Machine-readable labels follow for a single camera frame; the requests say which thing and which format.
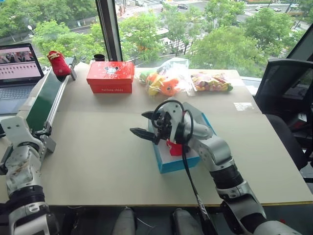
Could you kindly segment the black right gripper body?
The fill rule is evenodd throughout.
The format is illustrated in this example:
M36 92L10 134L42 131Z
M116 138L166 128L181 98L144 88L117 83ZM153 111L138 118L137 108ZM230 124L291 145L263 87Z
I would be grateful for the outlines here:
M172 129L170 114L166 111L154 111L153 127L157 130L153 142L169 139Z

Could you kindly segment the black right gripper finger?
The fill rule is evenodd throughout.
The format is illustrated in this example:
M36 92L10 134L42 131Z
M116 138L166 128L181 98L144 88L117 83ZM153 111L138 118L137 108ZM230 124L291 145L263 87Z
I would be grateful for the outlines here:
M159 138L153 132L149 132L145 129L138 127L130 128L130 131L141 139L151 141L153 144L158 145L159 143Z
M156 112L154 114L153 111L146 111L146 112L143 112L141 115L149 120L158 120L159 118L159 113Z

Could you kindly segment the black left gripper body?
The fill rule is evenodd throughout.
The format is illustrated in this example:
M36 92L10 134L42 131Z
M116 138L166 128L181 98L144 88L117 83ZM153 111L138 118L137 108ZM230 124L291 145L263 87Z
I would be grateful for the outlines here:
M40 141L46 141L50 137L50 130L43 129L33 132L32 135Z

